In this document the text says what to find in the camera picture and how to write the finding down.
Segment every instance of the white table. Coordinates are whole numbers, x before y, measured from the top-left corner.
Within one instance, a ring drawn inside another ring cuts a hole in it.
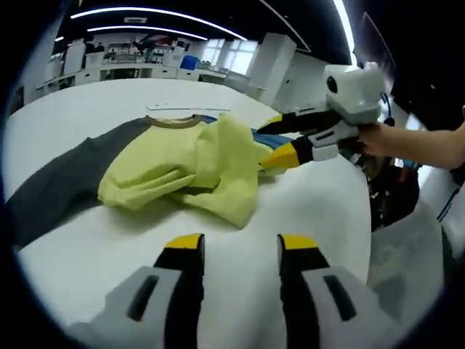
[[[192,110],[147,112],[146,106],[155,105]],[[71,87],[9,118],[3,154],[6,196],[85,137],[146,114],[178,118],[198,113],[195,108],[230,109],[251,127],[276,114],[232,89],[194,81],[128,79]],[[19,257],[52,316],[68,325],[93,318],[103,309],[104,296],[139,266],[152,265],[167,241],[205,233],[199,348],[249,348],[258,342],[263,348],[284,348],[276,236],[313,236],[330,264],[343,265],[365,282],[369,212],[363,175],[338,157],[260,185],[256,213],[242,230],[164,200],[137,214],[101,206],[34,241]]]

